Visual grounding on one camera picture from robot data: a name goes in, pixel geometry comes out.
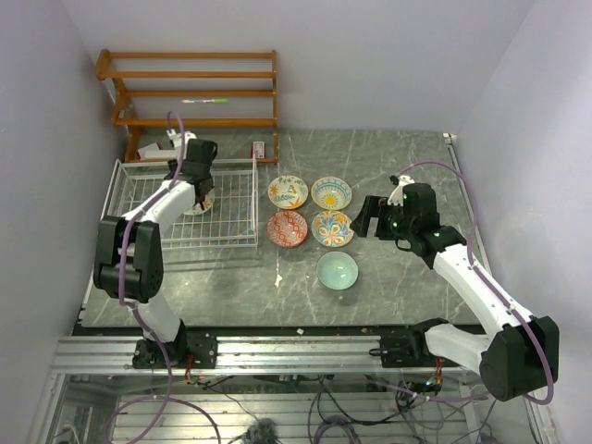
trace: red patterned bowl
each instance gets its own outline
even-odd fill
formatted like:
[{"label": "red patterned bowl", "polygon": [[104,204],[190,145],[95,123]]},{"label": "red patterned bowl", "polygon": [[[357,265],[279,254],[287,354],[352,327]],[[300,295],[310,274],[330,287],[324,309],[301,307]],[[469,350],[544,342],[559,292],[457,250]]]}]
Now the red patterned bowl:
[{"label": "red patterned bowl", "polygon": [[280,247],[300,245],[307,234],[306,219],[295,211],[279,211],[267,221],[267,236]]}]

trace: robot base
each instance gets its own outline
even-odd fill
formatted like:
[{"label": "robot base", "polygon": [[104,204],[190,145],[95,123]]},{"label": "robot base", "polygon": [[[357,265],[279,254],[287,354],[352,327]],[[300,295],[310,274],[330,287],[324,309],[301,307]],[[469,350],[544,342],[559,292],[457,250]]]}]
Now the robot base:
[{"label": "robot base", "polygon": [[[186,367],[189,364],[189,356],[192,355],[192,368],[216,368],[216,339],[207,333],[191,333],[191,337],[188,338],[187,328],[182,322],[175,340],[163,345],[172,367]],[[150,339],[140,339],[136,343],[131,365],[136,369],[167,368],[158,344]]]}]

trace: wooden shelf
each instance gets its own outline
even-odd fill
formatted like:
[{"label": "wooden shelf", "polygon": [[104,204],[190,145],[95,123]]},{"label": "wooden shelf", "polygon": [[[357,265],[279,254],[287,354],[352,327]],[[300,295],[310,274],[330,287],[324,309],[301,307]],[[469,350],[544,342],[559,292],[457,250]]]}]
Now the wooden shelf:
[{"label": "wooden shelf", "polygon": [[105,79],[273,79],[258,71],[103,71]]},{"label": "wooden shelf", "polygon": [[127,91],[128,97],[272,97],[273,90],[148,90]]},{"label": "wooden shelf", "polygon": [[[267,128],[275,127],[273,118],[184,118],[186,127],[197,128]],[[167,126],[165,118],[119,118],[116,122],[119,126],[130,127],[157,127]],[[178,126],[177,120],[171,120],[173,127]]]},{"label": "wooden shelf", "polygon": [[[224,59],[224,60],[245,60],[245,59],[263,59],[269,60],[271,69],[267,71],[244,71],[244,70],[226,70],[226,71],[204,71],[204,70],[117,70],[115,59],[152,59],[152,60],[173,60],[173,59]],[[276,51],[267,53],[192,53],[192,52],[110,52],[106,49],[101,51],[94,73],[97,79],[111,79],[116,90],[116,103],[111,115],[111,121],[114,125],[126,126],[129,131],[128,148],[126,150],[126,162],[138,161],[138,142],[145,128],[166,128],[167,120],[165,118],[147,118],[138,117],[133,97],[262,97],[271,98],[273,112],[268,118],[184,118],[183,123],[186,127],[196,128],[271,128],[274,135],[274,155],[271,158],[259,159],[263,163],[277,163],[279,159],[278,146],[278,72],[276,65]],[[167,80],[172,79],[201,79],[208,81],[212,79],[246,79],[246,80],[271,80],[270,89],[234,89],[230,87],[225,90],[203,89],[158,89],[158,90],[128,90],[123,79],[160,79],[162,82],[158,85],[166,86]]]}]

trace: wire basket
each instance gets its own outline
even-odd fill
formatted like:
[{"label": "wire basket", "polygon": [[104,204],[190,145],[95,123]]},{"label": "wire basket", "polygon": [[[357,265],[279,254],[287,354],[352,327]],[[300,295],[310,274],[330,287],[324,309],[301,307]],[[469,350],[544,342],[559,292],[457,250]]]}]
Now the wire basket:
[{"label": "wire basket", "polygon": [[[103,216],[123,216],[148,199],[168,173],[166,162],[116,161]],[[212,165],[214,204],[198,216],[181,215],[161,234],[163,251],[257,246],[256,159],[220,159]]]}]

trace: decorated bowl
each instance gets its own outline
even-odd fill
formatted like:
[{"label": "decorated bowl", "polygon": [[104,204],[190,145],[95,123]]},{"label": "decorated bowl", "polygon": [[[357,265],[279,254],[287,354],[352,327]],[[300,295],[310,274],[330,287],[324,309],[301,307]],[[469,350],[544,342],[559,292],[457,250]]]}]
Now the decorated bowl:
[{"label": "decorated bowl", "polygon": [[326,210],[341,210],[352,201],[352,189],[340,178],[322,178],[311,189],[314,202]]},{"label": "decorated bowl", "polygon": [[313,236],[326,247],[342,247],[352,240],[351,222],[341,211],[323,211],[313,219]]},{"label": "decorated bowl", "polygon": [[306,219],[295,211],[278,211],[267,221],[267,236],[280,247],[300,245],[307,234]]},{"label": "decorated bowl", "polygon": [[205,195],[205,199],[203,200],[203,208],[202,205],[200,203],[192,206],[189,210],[186,210],[183,212],[184,215],[186,216],[200,216],[203,213],[207,213],[209,210],[212,209],[212,207],[214,206],[214,188],[212,190],[210,190],[210,192],[208,192]]},{"label": "decorated bowl", "polygon": [[267,195],[276,207],[293,210],[306,202],[308,187],[304,180],[296,176],[280,176],[269,184]]}]

